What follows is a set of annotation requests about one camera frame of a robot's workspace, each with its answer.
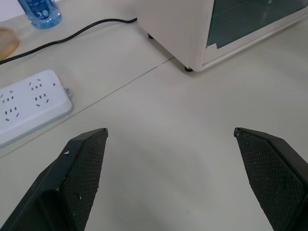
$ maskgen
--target white power strip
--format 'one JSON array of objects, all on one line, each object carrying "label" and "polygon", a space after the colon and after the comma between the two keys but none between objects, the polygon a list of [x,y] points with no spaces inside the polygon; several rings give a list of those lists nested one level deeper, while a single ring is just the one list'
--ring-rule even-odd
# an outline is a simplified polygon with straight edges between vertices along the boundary
[{"label": "white power strip", "polygon": [[0,147],[72,110],[73,105],[52,70],[0,89]]}]

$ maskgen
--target electrical outlet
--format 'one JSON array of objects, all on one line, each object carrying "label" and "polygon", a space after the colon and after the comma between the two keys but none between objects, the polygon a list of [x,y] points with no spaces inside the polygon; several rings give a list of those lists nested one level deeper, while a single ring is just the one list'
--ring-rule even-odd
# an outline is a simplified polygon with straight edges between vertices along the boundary
[{"label": "electrical outlet", "polygon": [[70,114],[58,77],[46,70],[0,89],[0,147]]}]

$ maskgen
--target glass panel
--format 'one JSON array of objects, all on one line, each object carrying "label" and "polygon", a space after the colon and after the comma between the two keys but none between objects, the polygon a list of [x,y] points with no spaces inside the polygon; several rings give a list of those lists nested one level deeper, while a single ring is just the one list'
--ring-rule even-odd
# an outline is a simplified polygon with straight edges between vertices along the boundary
[{"label": "glass panel", "polygon": [[215,0],[207,46],[226,46],[308,5],[308,0]]}]

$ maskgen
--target water bottle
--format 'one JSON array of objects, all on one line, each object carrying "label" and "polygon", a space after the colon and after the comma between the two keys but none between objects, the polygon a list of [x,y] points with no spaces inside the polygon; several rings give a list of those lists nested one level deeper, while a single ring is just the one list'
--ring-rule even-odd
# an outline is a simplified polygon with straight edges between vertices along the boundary
[{"label": "water bottle", "polygon": [[38,29],[47,29],[61,22],[61,12],[54,0],[18,0],[30,23]]}]

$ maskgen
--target blue bottle label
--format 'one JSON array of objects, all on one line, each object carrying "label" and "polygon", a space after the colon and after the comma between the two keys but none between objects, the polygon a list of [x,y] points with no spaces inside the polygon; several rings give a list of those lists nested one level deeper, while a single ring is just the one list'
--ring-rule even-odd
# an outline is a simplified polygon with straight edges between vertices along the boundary
[{"label": "blue bottle label", "polygon": [[47,5],[49,0],[26,0],[32,13],[39,19],[47,19],[50,9]]}]

